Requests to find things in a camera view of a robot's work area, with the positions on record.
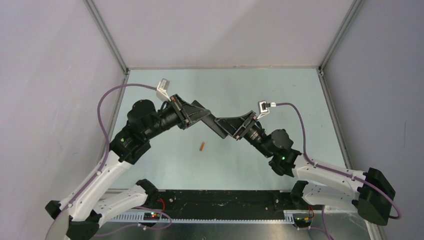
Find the orange battery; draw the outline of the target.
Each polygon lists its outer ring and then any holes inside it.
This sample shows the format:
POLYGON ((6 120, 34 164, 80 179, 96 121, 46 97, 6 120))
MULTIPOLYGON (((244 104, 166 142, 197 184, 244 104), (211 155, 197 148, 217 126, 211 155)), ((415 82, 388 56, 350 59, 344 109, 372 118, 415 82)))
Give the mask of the orange battery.
POLYGON ((199 148, 199 150, 200 150, 200 151, 203 151, 203 149, 204 149, 204 146, 205 146, 205 142, 203 141, 203 142, 201 143, 201 145, 200 145, 200 148, 199 148))

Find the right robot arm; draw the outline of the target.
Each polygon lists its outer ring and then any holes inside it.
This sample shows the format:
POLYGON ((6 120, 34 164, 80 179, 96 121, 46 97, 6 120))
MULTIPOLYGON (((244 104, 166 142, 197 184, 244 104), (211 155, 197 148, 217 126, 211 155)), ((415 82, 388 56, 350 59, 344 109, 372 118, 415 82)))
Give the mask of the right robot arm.
POLYGON ((378 226, 392 219, 392 201, 396 192, 385 175, 370 167, 368 171, 340 168, 307 157, 293 149, 294 142, 285 129, 267 134, 251 111, 238 117, 220 117, 212 121, 222 137, 245 139, 266 158, 279 176, 298 178, 291 191, 291 204, 297 209, 308 205, 327 205, 356 209, 360 217, 378 226))

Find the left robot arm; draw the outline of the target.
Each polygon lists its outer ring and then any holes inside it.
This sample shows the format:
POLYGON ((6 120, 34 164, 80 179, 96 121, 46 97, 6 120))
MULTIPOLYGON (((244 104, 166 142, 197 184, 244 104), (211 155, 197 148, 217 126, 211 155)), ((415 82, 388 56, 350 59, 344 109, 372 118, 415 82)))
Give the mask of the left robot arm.
POLYGON ((185 130, 210 113, 178 95, 172 95, 159 110, 148 99, 135 102, 127 114, 126 125, 116 134, 103 159, 87 178, 67 198, 52 200, 46 205, 46 211, 54 219, 46 238, 89 240, 106 222, 121 213, 142 205, 145 208, 156 206, 157 188, 147 179, 107 199, 103 199, 103 195, 150 149, 151 139, 173 127, 185 130))

